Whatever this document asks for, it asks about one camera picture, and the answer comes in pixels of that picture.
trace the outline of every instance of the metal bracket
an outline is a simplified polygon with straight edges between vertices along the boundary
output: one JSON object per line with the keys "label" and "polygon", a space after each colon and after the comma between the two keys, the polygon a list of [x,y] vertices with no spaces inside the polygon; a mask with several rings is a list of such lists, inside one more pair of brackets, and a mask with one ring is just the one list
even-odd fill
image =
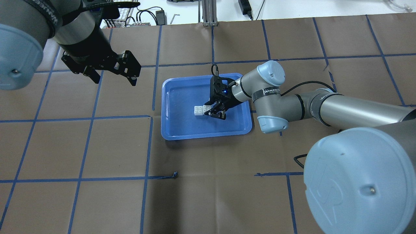
{"label": "metal bracket", "polygon": [[217,0],[202,1],[202,25],[217,26]]}

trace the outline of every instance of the blue plastic bin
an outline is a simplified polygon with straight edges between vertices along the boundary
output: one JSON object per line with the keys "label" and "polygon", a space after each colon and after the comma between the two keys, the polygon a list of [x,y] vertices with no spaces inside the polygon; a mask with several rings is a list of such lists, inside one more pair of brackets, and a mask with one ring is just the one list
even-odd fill
{"label": "blue plastic bin", "polygon": [[[221,74],[238,79],[238,73]],[[209,100],[212,75],[182,77],[166,80],[162,85],[161,133],[166,140],[194,139],[247,134],[251,131],[248,101],[229,109],[226,120],[207,115],[195,116],[194,106]]]}

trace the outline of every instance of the power adapter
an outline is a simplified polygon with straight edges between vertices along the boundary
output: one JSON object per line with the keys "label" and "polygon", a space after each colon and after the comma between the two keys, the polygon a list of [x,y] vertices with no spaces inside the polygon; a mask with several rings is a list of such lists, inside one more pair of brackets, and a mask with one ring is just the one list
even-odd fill
{"label": "power adapter", "polygon": [[253,20],[250,2],[248,0],[238,0],[238,4],[240,5],[243,15],[247,15],[251,20]]}
{"label": "power adapter", "polygon": [[164,10],[156,11],[157,25],[166,25],[166,15]]}

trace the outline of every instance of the robotic arm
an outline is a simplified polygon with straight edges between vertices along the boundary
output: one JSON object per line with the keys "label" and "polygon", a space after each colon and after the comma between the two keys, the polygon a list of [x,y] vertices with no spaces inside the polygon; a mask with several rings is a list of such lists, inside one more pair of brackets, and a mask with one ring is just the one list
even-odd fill
{"label": "robotic arm", "polygon": [[[82,73],[98,84],[100,75],[96,70],[108,70],[125,76],[135,86],[141,65],[128,50],[116,54],[99,23],[102,18],[117,19],[118,8],[132,8],[140,3],[91,4],[93,1],[2,0],[0,89],[15,90],[30,83],[42,61],[48,38],[53,38],[65,50],[62,61],[73,73]],[[101,14],[95,14],[98,18],[94,18],[90,10]]]}
{"label": "robotic arm", "polygon": [[268,61],[236,81],[211,79],[206,115],[252,99],[263,133],[314,118],[345,129],[309,151],[304,182],[325,233],[416,233],[416,110],[319,89],[282,96],[283,68]]}

